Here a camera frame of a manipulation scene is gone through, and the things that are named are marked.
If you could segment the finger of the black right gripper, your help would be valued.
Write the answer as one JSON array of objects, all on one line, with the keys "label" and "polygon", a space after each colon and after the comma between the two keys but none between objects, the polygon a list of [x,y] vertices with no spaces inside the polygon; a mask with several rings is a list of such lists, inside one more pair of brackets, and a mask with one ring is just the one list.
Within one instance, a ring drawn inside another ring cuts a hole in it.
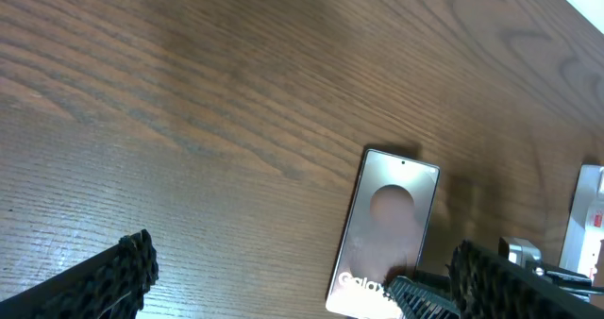
[{"label": "finger of the black right gripper", "polygon": [[397,276],[386,287],[385,295],[401,309],[405,319],[460,319],[451,297],[408,277]]}]

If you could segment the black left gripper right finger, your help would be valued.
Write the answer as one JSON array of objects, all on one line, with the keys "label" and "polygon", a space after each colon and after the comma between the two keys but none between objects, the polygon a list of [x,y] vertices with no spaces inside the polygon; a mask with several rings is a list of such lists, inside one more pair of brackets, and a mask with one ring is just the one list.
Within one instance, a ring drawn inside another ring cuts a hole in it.
[{"label": "black left gripper right finger", "polygon": [[448,267],[461,318],[603,319],[603,310],[470,241]]}]

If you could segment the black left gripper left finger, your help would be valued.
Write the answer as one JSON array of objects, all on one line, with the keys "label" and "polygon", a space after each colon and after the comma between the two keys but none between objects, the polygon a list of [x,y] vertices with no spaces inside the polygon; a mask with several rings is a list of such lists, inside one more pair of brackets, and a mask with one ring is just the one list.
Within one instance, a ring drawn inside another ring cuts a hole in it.
[{"label": "black left gripper left finger", "polygon": [[134,318],[159,279],[157,251],[142,229],[80,264],[1,302],[4,319]]}]

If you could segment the gold Galaxy smartphone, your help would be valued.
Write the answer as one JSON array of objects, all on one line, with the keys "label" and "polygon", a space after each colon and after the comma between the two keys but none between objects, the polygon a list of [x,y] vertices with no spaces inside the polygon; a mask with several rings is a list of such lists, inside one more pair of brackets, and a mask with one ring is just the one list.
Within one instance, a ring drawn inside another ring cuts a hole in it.
[{"label": "gold Galaxy smartphone", "polygon": [[328,311],[349,318],[404,316],[386,284],[416,269],[439,176],[436,165],[364,152],[327,291]]}]

